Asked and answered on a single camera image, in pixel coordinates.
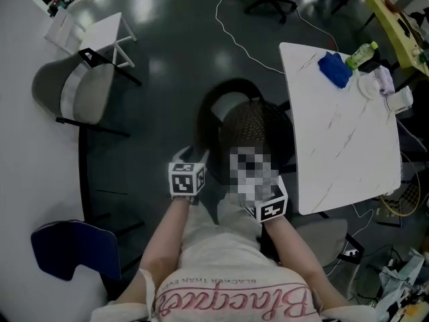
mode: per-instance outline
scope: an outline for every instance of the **green bottle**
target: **green bottle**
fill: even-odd
[[[346,59],[346,65],[351,70],[357,69],[362,63],[372,59],[377,48],[378,44],[375,42],[362,44],[352,56]]]

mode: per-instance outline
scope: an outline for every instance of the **white table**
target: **white table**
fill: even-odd
[[[387,112],[381,96],[368,100],[361,94],[358,72],[344,89],[334,86],[318,67],[326,51],[280,44],[303,215],[370,199],[401,183],[395,115]]]

